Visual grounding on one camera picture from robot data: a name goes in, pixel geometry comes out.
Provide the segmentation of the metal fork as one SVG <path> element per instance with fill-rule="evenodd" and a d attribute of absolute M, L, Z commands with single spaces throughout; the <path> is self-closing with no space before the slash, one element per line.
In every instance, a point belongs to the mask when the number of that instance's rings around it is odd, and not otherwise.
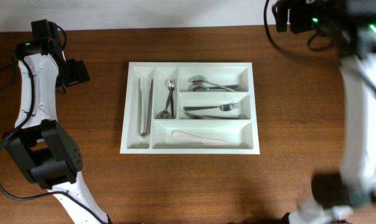
<path fill-rule="evenodd" d="M 218 106 L 185 106 L 183 107 L 184 111 L 197 111 L 197 110 L 212 110 L 218 109 L 220 111 L 231 111 L 238 109 L 240 105 L 238 103 L 229 103 Z"/>
<path fill-rule="evenodd" d="M 191 119 L 239 119 L 237 117 L 211 116 L 211 115 L 197 115 L 185 111 L 184 114 Z"/>

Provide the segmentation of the small teaspoon bowl down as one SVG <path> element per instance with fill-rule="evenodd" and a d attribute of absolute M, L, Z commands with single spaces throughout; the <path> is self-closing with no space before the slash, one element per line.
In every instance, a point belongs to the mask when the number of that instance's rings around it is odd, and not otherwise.
<path fill-rule="evenodd" d="M 171 97 L 172 97 L 172 91 L 169 91 L 167 100 L 166 100 L 166 105 L 165 108 L 157 114 L 157 119 L 169 119 L 171 117 L 170 112 L 168 111 L 168 107 L 171 103 Z"/>

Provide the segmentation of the pink plastic knife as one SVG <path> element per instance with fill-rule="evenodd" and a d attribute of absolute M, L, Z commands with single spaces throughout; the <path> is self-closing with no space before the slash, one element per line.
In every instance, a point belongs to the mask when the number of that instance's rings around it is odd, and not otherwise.
<path fill-rule="evenodd" d="M 181 131 L 173 131 L 172 136 L 175 137 L 175 138 L 182 138 L 182 139 L 198 141 L 198 142 L 201 142 L 202 144 L 205 144 L 205 145 L 218 146 L 218 145 L 225 144 L 225 140 L 222 140 L 222 139 L 205 138 L 205 137 L 196 136 L 196 135 L 189 134 L 189 133 L 184 133 L 184 132 L 181 132 Z"/>

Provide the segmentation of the small teaspoon bowl up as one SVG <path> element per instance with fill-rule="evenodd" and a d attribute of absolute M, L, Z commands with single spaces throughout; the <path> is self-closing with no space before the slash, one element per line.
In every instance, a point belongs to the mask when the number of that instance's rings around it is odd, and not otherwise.
<path fill-rule="evenodd" d="M 174 117 L 174 97 L 173 97 L 173 91 L 176 87 L 176 84 L 174 83 L 173 80 L 169 80 L 168 83 L 167 83 L 167 88 L 169 90 L 169 105 L 171 107 L 171 112 L 170 112 L 170 115 L 169 115 L 169 118 L 173 118 Z"/>

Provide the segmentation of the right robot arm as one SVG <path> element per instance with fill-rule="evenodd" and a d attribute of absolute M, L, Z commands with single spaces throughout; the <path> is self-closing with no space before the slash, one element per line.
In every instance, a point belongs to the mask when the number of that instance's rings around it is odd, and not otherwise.
<path fill-rule="evenodd" d="M 345 223 L 376 202 L 376 1 L 276 1 L 278 32 L 313 30 L 339 53 L 345 90 L 341 169 L 315 174 L 311 197 L 283 223 Z"/>

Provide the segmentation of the large metal spoon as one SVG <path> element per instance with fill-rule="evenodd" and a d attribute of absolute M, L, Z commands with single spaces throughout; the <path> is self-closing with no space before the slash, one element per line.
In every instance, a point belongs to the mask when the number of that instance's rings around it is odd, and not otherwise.
<path fill-rule="evenodd" d="M 225 85 L 225 86 L 205 86 L 201 83 L 194 83 L 188 87 L 189 91 L 239 91 L 240 85 Z"/>
<path fill-rule="evenodd" d="M 225 86 L 222 86 L 222 85 L 218 85 L 218 84 L 215 84 L 215 83 L 209 82 L 205 77 L 203 77 L 203 76 L 201 76 L 201 75 L 196 75 L 196 76 L 190 77 L 190 78 L 189 78 L 189 81 L 190 81 L 191 83 L 208 83 L 208 84 L 210 84 L 210 85 L 213 85 L 213 86 L 216 86 L 216 87 L 219 87 L 219 88 L 222 88 L 222 89 L 228 90 L 228 91 L 236 91 L 236 90 L 233 89 L 233 88 L 229 88 L 229 87 L 225 87 Z"/>

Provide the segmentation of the long metal tongs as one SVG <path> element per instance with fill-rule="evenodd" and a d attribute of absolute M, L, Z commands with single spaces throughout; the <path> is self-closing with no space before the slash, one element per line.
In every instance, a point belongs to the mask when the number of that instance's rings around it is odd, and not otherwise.
<path fill-rule="evenodd" d="M 153 79 L 150 81 L 144 78 L 138 80 L 139 87 L 139 118 L 138 118 L 138 132 L 142 138 L 149 134 L 149 122 L 152 108 L 153 95 Z"/>

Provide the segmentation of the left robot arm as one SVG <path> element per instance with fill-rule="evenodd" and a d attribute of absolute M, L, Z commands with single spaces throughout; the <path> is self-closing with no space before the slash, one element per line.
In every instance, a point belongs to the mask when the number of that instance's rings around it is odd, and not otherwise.
<path fill-rule="evenodd" d="M 74 223 L 110 223 L 96 204 L 82 175 L 83 159 L 77 143 L 61 127 L 56 112 L 58 87 L 88 82 L 81 60 L 66 59 L 65 31 L 47 19 L 34 21 L 32 40 L 17 45 L 21 72 L 21 105 L 15 129 L 4 135 L 3 147 L 28 182 L 53 195 Z"/>

